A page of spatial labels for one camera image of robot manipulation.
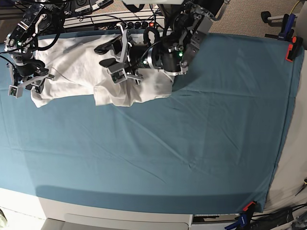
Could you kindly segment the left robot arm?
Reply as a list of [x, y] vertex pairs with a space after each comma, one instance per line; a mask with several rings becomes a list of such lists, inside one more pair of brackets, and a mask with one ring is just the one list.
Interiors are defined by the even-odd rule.
[[97, 46], [94, 52], [111, 53], [111, 58], [99, 64], [115, 84], [128, 79], [139, 84], [143, 79], [140, 69], [161, 70], [170, 78], [184, 75], [213, 22], [222, 18], [228, 4], [227, 0], [185, 0], [169, 15], [162, 34], [148, 27], [142, 43], [136, 43], [127, 25], [119, 23], [121, 34]]

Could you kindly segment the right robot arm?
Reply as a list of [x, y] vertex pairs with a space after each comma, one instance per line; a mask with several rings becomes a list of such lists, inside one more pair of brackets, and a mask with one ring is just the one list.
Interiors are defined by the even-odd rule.
[[[35, 52], [46, 51], [57, 42], [65, 22], [64, 6], [62, 1], [34, 1], [15, 29], [7, 35], [1, 55], [9, 54], [11, 60], [1, 58], [7, 61], [12, 81], [8, 95], [19, 98], [23, 89], [32, 88], [36, 93], [41, 93], [45, 79], [54, 78], [45, 63], [35, 58]], [[38, 37], [49, 28], [55, 29], [56, 36], [51, 44], [40, 47]]]

